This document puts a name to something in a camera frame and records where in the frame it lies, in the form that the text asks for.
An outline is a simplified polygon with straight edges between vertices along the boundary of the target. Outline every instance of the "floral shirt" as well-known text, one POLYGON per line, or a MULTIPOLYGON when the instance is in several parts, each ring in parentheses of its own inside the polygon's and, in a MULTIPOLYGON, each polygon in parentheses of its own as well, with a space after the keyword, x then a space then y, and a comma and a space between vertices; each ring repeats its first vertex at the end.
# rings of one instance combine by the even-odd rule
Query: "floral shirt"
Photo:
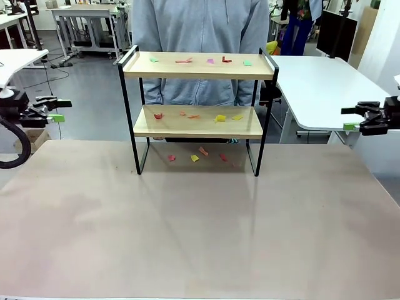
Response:
POLYGON ((297 2, 297 18, 302 20, 311 20, 311 10, 309 0, 298 0, 297 2))

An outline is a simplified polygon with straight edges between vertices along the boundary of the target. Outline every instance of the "black monitor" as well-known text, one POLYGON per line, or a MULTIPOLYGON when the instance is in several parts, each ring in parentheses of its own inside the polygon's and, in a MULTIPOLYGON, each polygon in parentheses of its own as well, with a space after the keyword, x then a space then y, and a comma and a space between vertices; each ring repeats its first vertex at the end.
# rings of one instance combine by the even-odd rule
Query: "black monitor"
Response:
MULTIPOLYGON (((326 53, 328 55, 332 54, 333 45, 338 36, 341 19, 342 16, 333 12, 322 12, 317 49, 319 49, 323 53, 326 53)), ((339 43, 337 44, 336 48, 335 56, 337 58, 341 58, 344 61, 349 60, 354 35, 356 34, 356 28, 357 21, 347 18, 346 22, 344 23, 339 43)))

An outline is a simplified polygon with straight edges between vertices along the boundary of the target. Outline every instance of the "wooden shelf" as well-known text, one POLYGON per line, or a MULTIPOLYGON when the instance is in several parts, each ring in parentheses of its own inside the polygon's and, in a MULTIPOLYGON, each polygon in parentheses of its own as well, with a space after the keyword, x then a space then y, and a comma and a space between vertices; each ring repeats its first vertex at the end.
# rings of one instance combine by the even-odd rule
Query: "wooden shelf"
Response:
POLYGON ((138 51, 124 66, 124 74, 127 78, 271 80, 274 71, 260 54, 138 51), (222 56, 232 62, 222 62, 222 56), (192 58, 190 63, 176 63, 189 58, 192 58), (214 64, 208 63, 208 59, 214 59, 214 64), (245 66, 244 61, 252 66, 245 66))
POLYGON ((134 126, 137 137, 152 138, 240 138, 261 139, 263 129, 253 107, 144 105, 134 126), (156 119, 154 114, 163 114, 156 119), (217 115, 225 122, 215 122, 217 115), (189 119, 190 115, 200 118, 189 119), (232 117, 242 115, 235 121, 232 117))

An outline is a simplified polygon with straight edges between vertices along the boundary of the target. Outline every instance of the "black jacket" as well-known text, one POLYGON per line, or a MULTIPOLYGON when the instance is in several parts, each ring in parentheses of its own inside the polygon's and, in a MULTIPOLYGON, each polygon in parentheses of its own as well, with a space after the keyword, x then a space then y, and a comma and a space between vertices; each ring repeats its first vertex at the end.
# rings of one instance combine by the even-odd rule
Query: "black jacket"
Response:
POLYGON ((283 0, 281 20, 284 21, 288 18, 288 11, 291 16, 298 15, 298 0, 283 0))

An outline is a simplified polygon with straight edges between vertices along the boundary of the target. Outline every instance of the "hoodie drawstring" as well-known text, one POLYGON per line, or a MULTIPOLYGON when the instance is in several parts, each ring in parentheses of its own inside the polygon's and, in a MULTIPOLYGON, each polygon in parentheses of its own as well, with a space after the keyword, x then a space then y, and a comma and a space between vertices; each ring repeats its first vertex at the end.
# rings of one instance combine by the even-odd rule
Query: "hoodie drawstring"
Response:
POLYGON ((225 0, 225 11, 226 11, 226 21, 229 24, 229 13, 228 13, 228 4, 226 2, 227 0, 225 0))

